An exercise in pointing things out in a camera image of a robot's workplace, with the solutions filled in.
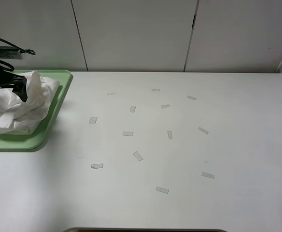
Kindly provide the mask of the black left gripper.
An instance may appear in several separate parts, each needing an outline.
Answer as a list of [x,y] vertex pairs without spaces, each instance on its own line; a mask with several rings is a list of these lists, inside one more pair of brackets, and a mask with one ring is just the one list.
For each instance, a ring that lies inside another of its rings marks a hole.
[[22,102],[26,102],[28,99],[25,77],[16,75],[11,72],[7,72],[1,65],[0,65],[0,87],[13,88],[12,93],[16,94]]

